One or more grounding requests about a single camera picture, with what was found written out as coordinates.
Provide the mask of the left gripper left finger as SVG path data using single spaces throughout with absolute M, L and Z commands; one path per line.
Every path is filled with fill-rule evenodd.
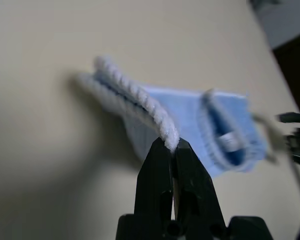
M 173 205 L 172 153 L 157 138 L 137 176 L 134 213 L 170 221 Z

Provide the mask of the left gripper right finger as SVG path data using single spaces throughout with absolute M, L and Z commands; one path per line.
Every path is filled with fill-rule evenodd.
M 177 182 L 177 220 L 188 227 L 194 219 L 210 226 L 225 226 L 213 181 L 191 145 L 181 139 L 174 152 Z

